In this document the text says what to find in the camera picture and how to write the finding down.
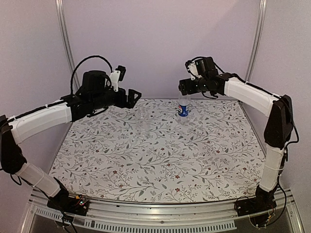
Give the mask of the blue label plastic bottle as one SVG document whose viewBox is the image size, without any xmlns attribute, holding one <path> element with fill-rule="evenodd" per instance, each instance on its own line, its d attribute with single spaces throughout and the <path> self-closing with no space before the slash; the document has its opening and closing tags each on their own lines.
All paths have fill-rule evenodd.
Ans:
<svg viewBox="0 0 311 233">
<path fill-rule="evenodd" d="M 190 95 L 179 95 L 177 122 L 186 122 L 189 119 Z"/>
</svg>

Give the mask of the clear plastic bottle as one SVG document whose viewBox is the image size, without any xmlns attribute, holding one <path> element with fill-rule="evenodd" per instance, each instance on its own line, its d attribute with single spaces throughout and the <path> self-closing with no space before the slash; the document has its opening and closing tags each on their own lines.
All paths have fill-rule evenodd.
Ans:
<svg viewBox="0 0 311 233">
<path fill-rule="evenodd" d="M 148 111 L 140 107 L 135 113 L 136 135 L 139 139 L 147 139 L 150 135 L 150 123 Z"/>
</svg>

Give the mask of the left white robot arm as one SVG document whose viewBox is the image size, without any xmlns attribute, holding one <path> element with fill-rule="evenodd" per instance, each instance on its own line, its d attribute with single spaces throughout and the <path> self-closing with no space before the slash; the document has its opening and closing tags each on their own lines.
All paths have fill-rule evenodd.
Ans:
<svg viewBox="0 0 311 233">
<path fill-rule="evenodd" d="M 125 68 L 119 66 L 107 75 L 92 70 L 83 74 L 82 86 L 75 94 L 36 108 L 19 116 L 0 117 L 0 165 L 4 172 L 15 174 L 33 187 L 42 190 L 62 211 L 72 207 L 72 200 L 60 182 L 42 169 L 29 164 L 20 144 L 26 139 L 54 126 L 75 122 L 103 113 L 109 106 L 132 109 L 141 93 L 119 87 Z"/>
</svg>

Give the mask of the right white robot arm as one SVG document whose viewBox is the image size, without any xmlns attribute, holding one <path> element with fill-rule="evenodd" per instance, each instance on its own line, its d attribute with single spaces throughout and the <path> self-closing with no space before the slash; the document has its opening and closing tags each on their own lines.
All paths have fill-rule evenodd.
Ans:
<svg viewBox="0 0 311 233">
<path fill-rule="evenodd" d="M 288 161 L 291 134 L 296 132 L 291 97 L 269 92 L 243 80 L 238 74 L 223 71 L 212 57 L 197 56 L 185 62 L 190 78 L 180 80 L 178 89 L 183 96 L 197 93 L 236 99 L 266 117 L 263 138 L 266 155 L 263 174 L 256 188 L 251 207 L 261 212 L 270 204 L 280 184 L 280 176 Z"/>
</svg>

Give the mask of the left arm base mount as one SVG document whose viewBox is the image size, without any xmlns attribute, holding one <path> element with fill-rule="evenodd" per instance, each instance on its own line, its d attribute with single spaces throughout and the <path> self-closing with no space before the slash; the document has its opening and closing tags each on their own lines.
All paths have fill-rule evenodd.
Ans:
<svg viewBox="0 0 311 233">
<path fill-rule="evenodd" d="M 89 198 L 81 194 L 70 196 L 68 193 L 58 193 L 55 197 L 49 197 L 47 206 L 64 213 L 86 216 L 89 204 Z"/>
</svg>

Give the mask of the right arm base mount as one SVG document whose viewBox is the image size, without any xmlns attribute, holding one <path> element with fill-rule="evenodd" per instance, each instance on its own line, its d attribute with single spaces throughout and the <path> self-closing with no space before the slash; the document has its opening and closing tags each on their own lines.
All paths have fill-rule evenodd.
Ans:
<svg viewBox="0 0 311 233">
<path fill-rule="evenodd" d="M 274 198 L 265 202 L 257 197 L 241 196 L 237 198 L 234 203 L 234 210 L 237 212 L 238 216 L 257 214 L 275 208 L 276 201 Z"/>
</svg>

